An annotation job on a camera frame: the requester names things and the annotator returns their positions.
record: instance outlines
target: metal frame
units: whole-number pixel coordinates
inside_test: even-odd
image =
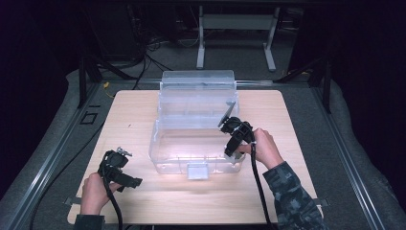
[[[133,84],[135,80],[126,80],[125,82],[128,84]],[[160,82],[160,79],[143,79],[141,83],[146,84],[157,84]],[[92,84],[90,87],[90,99],[86,102],[86,104],[90,104],[91,98],[94,97],[95,93],[97,92],[98,84]],[[308,87],[306,83],[298,83],[298,84],[286,84],[286,83],[277,83],[272,82],[271,80],[237,80],[238,87],[264,87],[268,88],[271,86],[285,86],[285,87]],[[326,121],[327,125],[330,128],[331,133],[334,136],[334,139],[337,143],[339,148],[339,156],[342,161],[342,164],[345,168],[345,171],[350,179],[350,183],[354,192],[359,200],[360,206],[367,218],[367,221],[371,227],[371,229],[385,229],[385,226],[382,223],[382,220],[377,213],[371,197],[367,191],[367,188],[364,185],[364,182],[361,176],[356,169],[350,153],[346,147],[346,144],[338,130],[337,125],[332,118],[332,115],[329,114],[323,105],[322,98],[323,95],[320,92],[319,88],[313,87],[311,88],[312,94],[320,107]],[[27,218],[30,216],[31,211],[33,210],[35,204],[37,203],[41,193],[44,191],[45,186],[50,179],[52,173],[54,172],[56,165],[61,157],[61,154],[64,151],[65,144],[67,143],[69,136],[71,135],[75,123],[79,120],[79,118],[84,113],[84,109],[78,109],[74,117],[72,118],[69,126],[67,127],[66,131],[63,134],[60,142],[57,144],[56,148],[53,149],[47,159],[45,160],[44,164],[42,165],[41,169],[39,170],[37,176],[35,177],[32,185],[25,193],[24,197],[21,199],[21,202],[15,209],[15,212],[11,215],[11,221],[7,224],[6,229],[20,229],[23,226],[23,223]]]
[[[231,30],[269,30],[268,38],[263,43],[268,69],[276,71],[271,46],[278,23],[280,8],[275,8],[273,15],[245,15],[245,14],[204,14],[203,7],[199,7],[199,49],[197,52],[196,69],[203,69],[205,42],[205,29],[231,29]]]

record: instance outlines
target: clear plastic container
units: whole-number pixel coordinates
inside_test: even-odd
[[[157,172],[184,173],[189,179],[237,173],[244,157],[235,160],[224,154],[230,135],[218,128],[233,103],[231,116],[238,116],[233,71],[164,72],[149,147]]]

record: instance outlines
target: gray carpet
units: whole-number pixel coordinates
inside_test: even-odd
[[[295,38],[294,33],[280,31],[276,36],[273,47],[277,65],[275,73],[267,70],[261,49],[261,43],[266,34],[231,33],[233,34],[211,34],[207,37],[206,69],[234,70],[238,81],[277,80],[285,73]],[[182,45],[163,43],[160,49],[149,52],[149,54],[173,70],[191,70],[195,68],[197,49],[196,46],[187,48]],[[141,67],[139,64],[123,71],[137,76],[141,72]],[[107,81],[111,82],[106,90],[110,95],[133,87],[133,80],[120,80],[108,71],[103,71],[103,75]],[[148,83],[148,80],[159,79],[161,76],[162,70],[151,63],[145,72],[145,80],[141,81],[138,89],[158,89],[158,84]],[[79,102],[78,71],[67,76],[67,79],[70,82],[70,88],[54,122],[33,157],[0,202],[0,229],[6,229],[12,221],[15,210],[24,198],[24,194],[29,190],[43,162],[50,153],[56,150],[64,131],[69,128],[69,122],[77,116],[79,119],[75,122],[69,139],[61,150],[63,154],[53,176],[85,146],[88,140],[91,142],[44,196],[34,223],[34,229],[72,229],[72,225],[66,220],[70,207],[62,202],[66,197],[76,194],[98,135],[93,139],[91,137],[104,121],[113,100],[106,95],[101,83],[93,84],[96,87],[94,94],[90,95],[88,103],[82,110],[77,110]],[[89,92],[92,92],[92,84],[88,85]],[[326,198],[329,202],[329,206],[324,207],[323,212],[330,229],[371,229],[340,160],[337,143],[327,125],[324,111],[314,96],[315,89],[297,82],[286,85],[240,87],[239,89],[254,90],[256,88],[277,89],[282,92],[316,193],[319,198]],[[387,229],[406,229],[406,216],[397,205],[385,177],[371,165],[367,154],[352,134],[347,106],[341,96],[340,88],[336,84],[331,87],[330,102],[331,116],[344,137],[384,226]],[[92,125],[83,123],[88,121],[86,119],[92,118],[86,117],[86,112],[87,114],[97,114]],[[30,215],[27,215],[21,220],[22,229],[28,229],[29,217]],[[109,225],[107,229],[117,229],[117,226]]]

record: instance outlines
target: wrist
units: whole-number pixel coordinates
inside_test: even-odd
[[[271,170],[277,166],[279,166],[281,163],[283,163],[284,160],[280,156],[276,156],[275,158],[269,159],[265,163],[263,163],[266,167],[266,169]]]
[[[81,215],[100,215],[101,214],[100,208],[95,207],[80,207],[80,214]]]

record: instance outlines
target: metal rail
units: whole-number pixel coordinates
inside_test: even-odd
[[[90,86],[90,98],[89,100],[87,100],[85,104],[86,106],[91,102],[91,99],[96,94],[98,86],[98,84],[93,84]],[[79,118],[85,112],[84,108],[86,106],[84,106],[82,109],[78,109],[75,112],[74,116],[68,124],[68,127],[63,132],[62,138],[59,140],[59,143],[57,143],[54,149],[50,150],[48,157],[46,158],[44,164],[42,164],[42,167],[33,180],[31,186],[21,198],[21,202],[14,210],[14,213],[11,215],[11,221],[6,225],[6,229],[22,229],[24,222],[31,215],[34,206],[38,202],[39,197],[44,191],[48,180],[53,174],[56,165],[65,150],[66,143],[68,142],[69,137],[75,128],[75,124],[79,121]]]
[[[126,84],[134,84],[135,80],[110,80],[110,82],[119,82]],[[159,84],[161,79],[141,79],[140,84]],[[255,88],[267,88],[267,87],[296,87],[296,88],[308,88],[307,82],[290,82],[290,83],[278,83],[273,80],[236,80],[237,87],[255,87]]]
[[[371,229],[385,229],[385,226],[382,223],[382,220],[377,213],[371,197],[365,187],[364,181],[356,169],[349,150],[346,147],[346,144],[341,136],[341,133],[334,122],[331,114],[328,114],[325,111],[325,108],[322,104],[322,93],[319,88],[311,88],[311,92],[316,99],[316,103],[323,112],[323,115],[326,119],[327,125],[330,128],[331,133],[334,136],[335,142],[337,143],[339,149],[339,157],[343,163],[344,169],[349,177],[352,188],[355,191],[355,195],[358,198],[358,201],[361,205],[361,208],[364,212],[365,217],[367,218],[368,224]]]

